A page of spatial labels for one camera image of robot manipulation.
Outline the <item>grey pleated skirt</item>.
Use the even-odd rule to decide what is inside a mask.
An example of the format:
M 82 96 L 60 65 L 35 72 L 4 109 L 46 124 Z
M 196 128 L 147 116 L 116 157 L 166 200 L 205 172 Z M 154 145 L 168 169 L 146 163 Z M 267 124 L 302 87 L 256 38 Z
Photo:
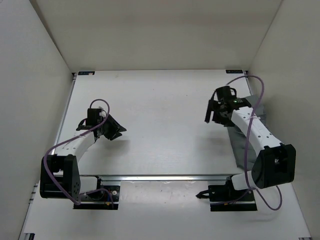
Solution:
M 267 121 L 267 114 L 265 111 L 265 107 L 263 104 L 260 104 L 256 111 L 255 114 L 260 118 L 261 122 L 266 126 L 266 121 Z M 241 130 L 236 127 L 228 127 L 228 136 L 230 140 L 230 144 L 232 147 L 232 151 L 234 154 L 235 158 L 235 163 L 238 168 L 241 168 L 242 170 L 244 169 L 244 161 L 245 161 L 245 143 L 246 143 L 246 137 L 245 135 L 241 132 Z M 256 153 L 252 147 L 252 145 L 249 143 L 248 144 L 248 149 L 247 149 L 247 170 L 250 171 L 256 162 Z

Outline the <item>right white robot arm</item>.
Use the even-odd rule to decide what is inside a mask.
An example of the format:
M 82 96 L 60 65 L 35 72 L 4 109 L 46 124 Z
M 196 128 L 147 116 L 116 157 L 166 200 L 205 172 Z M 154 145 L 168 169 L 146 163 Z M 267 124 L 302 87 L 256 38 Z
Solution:
M 208 101 L 205 122 L 210 121 L 213 113 L 213 122 L 238 127 L 256 155 L 251 170 L 232 176 L 232 183 L 224 187 L 224 195 L 229 200 L 236 200 L 244 189 L 265 189 L 291 183 L 295 178 L 296 149 L 277 139 L 252 112 L 253 108 L 245 98 Z

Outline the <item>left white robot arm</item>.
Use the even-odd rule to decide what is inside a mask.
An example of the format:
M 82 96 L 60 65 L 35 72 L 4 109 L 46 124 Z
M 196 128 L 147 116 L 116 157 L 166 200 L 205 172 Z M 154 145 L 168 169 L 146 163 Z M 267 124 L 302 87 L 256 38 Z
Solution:
M 42 158 L 40 196 L 45 199 L 69 198 L 78 202 L 81 195 L 78 162 L 101 136 L 112 141 L 126 130 L 111 115 L 82 119 L 76 128 L 77 139 L 62 144 L 55 154 L 49 153 Z

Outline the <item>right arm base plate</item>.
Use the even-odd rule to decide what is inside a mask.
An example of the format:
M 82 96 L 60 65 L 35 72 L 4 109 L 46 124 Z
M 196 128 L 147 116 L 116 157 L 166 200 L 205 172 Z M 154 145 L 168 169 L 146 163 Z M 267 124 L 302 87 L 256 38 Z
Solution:
M 211 212 L 255 212 L 258 210 L 254 193 L 249 189 L 235 190 L 231 178 L 224 184 L 210 184 L 200 191 L 198 199 L 209 199 Z

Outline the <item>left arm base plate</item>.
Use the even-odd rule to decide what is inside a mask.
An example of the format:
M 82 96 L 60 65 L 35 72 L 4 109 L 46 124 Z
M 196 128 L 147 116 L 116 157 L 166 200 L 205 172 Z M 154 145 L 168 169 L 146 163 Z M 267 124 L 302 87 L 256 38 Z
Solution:
M 74 204 L 74 210 L 118 210 L 121 193 L 119 180 L 107 180 L 102 176 L 81 176 L 80 180 L 81 204 Z

